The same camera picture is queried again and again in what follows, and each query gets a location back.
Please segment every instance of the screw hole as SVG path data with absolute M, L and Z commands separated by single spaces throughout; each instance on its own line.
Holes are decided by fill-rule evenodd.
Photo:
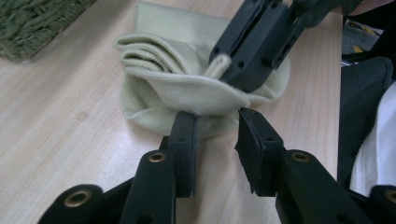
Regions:
M 238 63 L 238 67 L 239 67 L 239 68 L 243 68 L 244 66 L 245 66 L 245 63 L 244 63 L 243 61 L 241 61 L 241 62 Z
M 92 196 L 92 192 L 88 189 L 79 189 L 64 200 L 66 207 L 79 207 L 86 203 Z
M 353 218 L 352 216 L 348 215 L 348 214 L 344 214 L 344 213 L 339 213 L 336 216 L 337 220 L 340 223 L 345 223 L 345 224 L 355 224 L 355 218 Z
M 295 161 L 302 161 L 302 162 L 309 161 L 309 157 L 306 154 L 301 153 L 301 152 L 295 152 L 295 153 L 291 154 L 291 156 L 293 157 L 293 159 Z
M 142 214 L 137 218 L 136 224 L 151 224 L 154 222 L 154 217 L 151 214 Z
M 163 155 L 162 153 L 154 153 L 154 154 L 151 154 L 149 157 L 148 157 L 148 160 L 149 161 L 151 161 L 151 162 L 159 162 L 159 161 L 164 161 L 165 160 L 165 155 Z

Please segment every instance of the black mechanical part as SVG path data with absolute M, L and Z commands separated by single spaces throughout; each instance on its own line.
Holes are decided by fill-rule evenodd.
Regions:
M 120 223 L 175 223 L 176 189 L 172 153 L 146 153 L 123 207 Z
M 396 223 L 396 187 L 375 186 L 367 200 L 377 223 Z
M 313 155 L 301 150 L 285 151 L 281 174 L 301 213 L 301 223 L 373 223 Z M 279 214 L 296 213 L 279 208 Z M 280 218 L 282 223 L 296 223 Z
M 96 213 L 103 191 L 95 185 L 78 185 L 62 193 L 40 218 L 40 224 L 99 223 Z
M 199 119 L 188 112 L 178 112 L 170 136 L 165 136 L 160 149 L 173 154 L 178 198 L 195 192 L 195 151 L 199 146 Z
M 247 108 L 239 110 L 239 134 L 235 149 L 251 192 L 274 197 L 278 167 L 285 148 L 282 138 L 261 113 Z
M 221 81 L 245 92 L 257 90 L 277 69 L 306 27 L 318 25 L 334 8 L 351 12 L 361 0 L 246 0 L 212 49 L 233 62 Z

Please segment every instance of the black fabric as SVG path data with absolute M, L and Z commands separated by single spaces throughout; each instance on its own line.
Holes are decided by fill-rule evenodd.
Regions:
M 396 1 L 393 1 L 382 7 L 378 7 L 357 16 L 349 16 L 348 18 L 352 21 L 358 21 L 368 26 L 384 30 L 387 27 L 389 21 L 395 15 L 395 12 Z
M 349 188 L 359 148 L 375 124 L 376 110 L 390 86 L 392 63 L 377 57 L 341 70 L 337 181 Z

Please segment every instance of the cloth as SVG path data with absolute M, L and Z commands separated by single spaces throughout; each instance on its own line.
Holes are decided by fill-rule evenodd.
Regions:
M 0 0 L 0 56 L 29 59 L 94 0 Z
M 343 67 L 341 74 L 337 181 L 347 189 L 359 148 L 373 129 L 379 102 L 390 86 L 392 63 L 377 57 Z
M 396 83 L 385 92 L 376 123 L 364 140 L 352 171 L 350 188 L 368 196 L 375 185 L 396 186 Z
M 125 80 L 121 91 L 124 116 L 155 133 L 168 135 L 178 111 L 200 116 L 200 135 L 237 127 L 237 109 L 270 103 L 287 87 L 290 59 L 253 93 L 244 93 L 219 78 L 231 63 L 220 55 L 210 66 L 210 51 L 228 20 L 181 9 L 139 3 L 135 33 L 121 36 Z

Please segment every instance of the black plastic bracket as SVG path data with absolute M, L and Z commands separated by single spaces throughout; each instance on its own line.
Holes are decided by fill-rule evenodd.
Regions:
M 252 109 L 239 110 L 239 135 L 235 147 L 244 167 L 251 192 L 275 196 L 283 140 L 264 118 Z

